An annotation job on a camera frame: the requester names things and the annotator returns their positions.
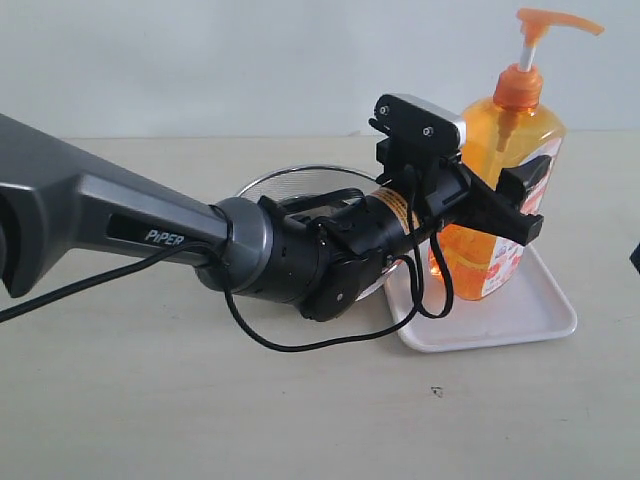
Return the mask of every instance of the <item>orange pump head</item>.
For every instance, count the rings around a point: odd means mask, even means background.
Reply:
[[[520,63],[510,65],[500,74],[493,101],[508,109],[535,108],[540,101],[542,76],[533,65],[538,41],[551,26],[574,27],[594,35],[604,31],[600,25],[585,18],[561,12],[521,8],[516,15],[522,21],[524,46]]]

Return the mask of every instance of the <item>beige table surface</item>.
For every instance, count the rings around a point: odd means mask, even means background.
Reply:
[[[280,354],[190,268],[163,264],[0,326],[0,478],[638,478],[638,142],[571,133],[545,198],[536,248],[578,312],[573,336],[426,355],[394,335]],[[285,165],[379,171],[372,137],[73,143],[210,203]],[[128,261],[73,252],[34,294]],[[290,343],[391,322],[382,291],[321,325],[239,305]]]

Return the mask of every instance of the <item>yellow warning label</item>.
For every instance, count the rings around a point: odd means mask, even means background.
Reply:
[[[404,230],[405,235],[409,235],[409,223],[407,222],[407,201],[404,199],[402,195],[400,195],[395,190],[391,190],[390,188],[379,188],[375,192],[371,194],[372,197],[376,197],[382,203],[384,203],[389,210],[391,210],[394,215],[400,221],[402,225],[402,229]],[[414,228],[418,228],[420,222],[415,212],[411,212],[413,216],[413,226]]]

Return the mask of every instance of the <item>soap dispenser bottle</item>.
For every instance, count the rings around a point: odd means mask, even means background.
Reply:
[[[520,9],[524,47],[520,62],[499,77],[493,97],[469,106],[463,113],[467,141],[462,161],[491,188],[496,187],[503,168],[524,165],[540,155],[551,157],[546,175],[528,191],[523,213],[538,213],[553,164],[566,134],[560,119],[540,105],[542,76],[533,65],[538,41],[550,26],[568,26],[598,35],[604,29],[583,18],[560,12]],[[518,267],[524,248],[510,240],[470,230],[455,224],[440,234],[456,295],[479,300],[504,285]],[[433,275],[441,277],[433,255]]]

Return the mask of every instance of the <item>plastic tray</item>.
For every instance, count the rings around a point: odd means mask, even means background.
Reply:
[[[423,261],[428,246],[421,248]],[[571,335],[578,324],[575,310],[538,253],[528,247],[513,277],[481,301],[456,298],[446,318],[416,317],[398,333],[421,352],[445,352],[550,340]],[[439,311],[444,287],[425,272],[424,304]],[[384,285],[393,321],[400,322],[412,307],[409,273],[401,265]]]

